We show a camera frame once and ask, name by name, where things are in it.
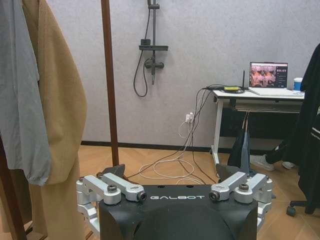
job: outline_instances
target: baseboard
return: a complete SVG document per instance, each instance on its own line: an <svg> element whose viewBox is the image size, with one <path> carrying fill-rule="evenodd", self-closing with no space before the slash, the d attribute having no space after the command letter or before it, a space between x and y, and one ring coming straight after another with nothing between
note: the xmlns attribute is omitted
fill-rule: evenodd
<svg viewBox="0 0 320 240"><path fill-rule="evenodd" d="M81 145L84 146L104 146L104 147L110 147L111 142L109 141L82 141ZM160 144L142 144L142 143L127 143L127 142L119 142L118 146L120 148L135 148L135 149L159 149L159 150L180 150L183 148L183 146L177 146L177 145L160 145ZM187 151L192 151L192 147L188 146L186 148ZM203 152L208 153L210 152L210 147L204 147L204 146L194 146L193 151L194 152ZM219 148L218 153L222 154L229 154L231 152L231 148ZM263 155L267 154L268 150L258 150L258 149L252 149L250 153L252 155Z"/></svg>

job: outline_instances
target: silver metal bracket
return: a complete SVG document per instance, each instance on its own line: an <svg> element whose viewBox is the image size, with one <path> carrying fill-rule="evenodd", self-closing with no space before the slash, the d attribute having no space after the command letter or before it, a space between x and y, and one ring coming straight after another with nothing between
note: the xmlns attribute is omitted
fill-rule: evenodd
<svg viewBox="0 0 320 240"><path fill-rule="evenodd" d="M257 230L264 223L266 213L272 207L273 181L264 174L257 173L252 178L247 178L243 172L236 172L221 183L213 184L209 197L214 202L229 199L234 192L234 200L242 204L250 204L253 199L258 202Z"/></svg>
<svg viewBox="0 0 320 240"><path fill-rule="evenodd" d="M109 185L117 186L129 201L142 202L147 198L143 186L128 182L112 173L102 175L101 180Z"/></svg>
<svg viewBox="0 0 320 240"><path fill-rule="evenodd" d="M247 175L244 172L238 171L223 182L213 184L209 192L209 197L212 201L228 200L230 193L246 181Z"/></svg>
<svg viewBox="0 0 320 240"><path fill-rule="evenodd" d="M76 182L77 210L85 217L90 229L96 236L100 235L100 224L97 209L92 202L103 202L116 205L121 201L121 191L129 201L143 201L146 193L141 185L132 184L112 173L98 179L89 175Z"/></svg>

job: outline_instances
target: chair wheel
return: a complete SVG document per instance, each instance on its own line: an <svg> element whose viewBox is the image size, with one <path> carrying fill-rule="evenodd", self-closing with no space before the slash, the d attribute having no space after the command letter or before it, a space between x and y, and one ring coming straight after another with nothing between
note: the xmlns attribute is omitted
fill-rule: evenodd
<svg viewBox="0 0 320 240"><path fill-rule="evenodd" d="M288 206L286 208L286 214L291 217L294 217L296 215L296 209L293 206Z"/></svg>

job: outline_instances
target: white cable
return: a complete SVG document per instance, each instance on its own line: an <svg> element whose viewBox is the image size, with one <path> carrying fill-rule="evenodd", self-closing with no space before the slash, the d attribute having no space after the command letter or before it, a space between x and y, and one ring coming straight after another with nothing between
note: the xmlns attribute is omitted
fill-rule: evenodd
<svg viewBox="0 0 320 240"><path fill-rule="evenodd" d="M192 179L190 179L190 178L181 178L175 184L179 184L182 180L189 180L189 181L193 181L193 182L195 182L197 184L203 184L202 182L199 182L198 180L195 180L193 178Z"/></svg>
<svg viewBox="0 0 320 240"><path fill-rule="evenodd" d="M141 177L145 178L145 179L154 179L154 180L180 179L180 178L183 178L183 179L186 179L186 180L190 180L190 181L196 182L196 183L198 183L198 184L202 184L202 182L198 181L197 179L194 179L194 178L192 178L192 177L188 177L188 176L190 176L191 174L193 174L193 173L195 172L195 167L194 167L191 163L187 162L186 160L179 159L179 158L184 154L184 152L186 151L187 146L189 145L188 142L189 142L189 139L187 140L187 143L186 143L183 151L181 152L181 154L180 154L179 156L177 156L177 157L175 157L175 158L173 158L173 159L161 160L161 161L157 161L157 162L154 162L154 163L142 165L142 166L140 167L140 169L139 169L139 172L140 172L139 175L140 175ZM185 174L185 175L180 175L180 176L167 176L167 175L163 175L163 174L159 173L159 172L156 170L156 166L157 166L158 164L160 164L160 163L169 163L169 162L184 162L184 163L186 163L186 164L189 164L189 165L192 167L192 171L189 172L188 174ZM153 167L152 167L152 168L153 168L153 171L154 171L158 176L160 176L160 177L145 176L145 175L143 175L143 174L141 173L141 171L142 171L142 169L143 169L144 167L148 167L148 166L151 166L151 165L153 165Z"/></svg>
<svg viewBox="0 0 320 240"><path fill-rule="evenodd" d="M187 136L182 136L181 133L180 133L180 129L184 124L188 124L188 133L190 133L190 131L189 131L189 123L186 122L186 121L182 122L181 125L178 128L178 134L179 134L180 138L182 138L182 139L185 139L187 137Z"/></svg>
<svg viewBox="0 0 320 240"><path fill-rule="evenodd" d="M203 91L203 94L202 94L202 97L200 99L203 99L204 95L205 95L206 91L204 90ZM182 136L181 133L180 133L180 129L181 127L183 126L183 124L187 123L188 124L188 135L187 136ZM144 164L140 167L139 169L139 175L145 179L154 179L154 180L165 180L165 179L179 179L176 184L180 183L182 180L187 180L187 181L192 181L194 183L197 183L197 184L203 184L201 181L195 179L195 178L192 178L192 177L189 177L190 175L192 175L194 172L195 172L195 167L189 163L188 161L186 160L182 160L180 159L181 156L183 156L183 154L185 153L186 149L187 149L187 146L189 146L189 142L191 142L191 131L193 130L193 126L195 125L195 120L193 120L192 122L183 122L181 123L181 125L179 126L178 128L178 134L181 138L185 139L187 138L187 141L185 143L185 146L184 146L184 149L182 150L182 152L180 153L180 155L178 155L177 157L173 158L173 159L168 159L168 160L160 160L160 161L157 161L157 162L153 162L153 163L149 163L149 164ZM190 171L188 174L185 174L185 175L180 175L180 176L168 176L168 175L164 175L164 174L161 174L159 173L157 170L156 170L156 166L158 164L162 164L162 163L172 163L172 162L184 162L188 165L190 165L192 167L192 171ZM149 167L149 166L152 166L153 168L153 171L159 176L159 177L150 177L150 176L145 176L142 174L142 170L145 168L145 167Z"/></svg>

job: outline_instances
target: antenna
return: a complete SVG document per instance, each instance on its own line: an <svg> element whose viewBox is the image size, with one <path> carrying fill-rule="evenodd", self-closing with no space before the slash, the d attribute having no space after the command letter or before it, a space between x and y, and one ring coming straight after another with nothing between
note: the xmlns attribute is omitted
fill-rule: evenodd
<svg viewBox="0 0 320 240"><path fill-rule="evenodd" d="M243 70L243 76L242 76L242 88L245 89L245 73L246 71Z"/></svg>

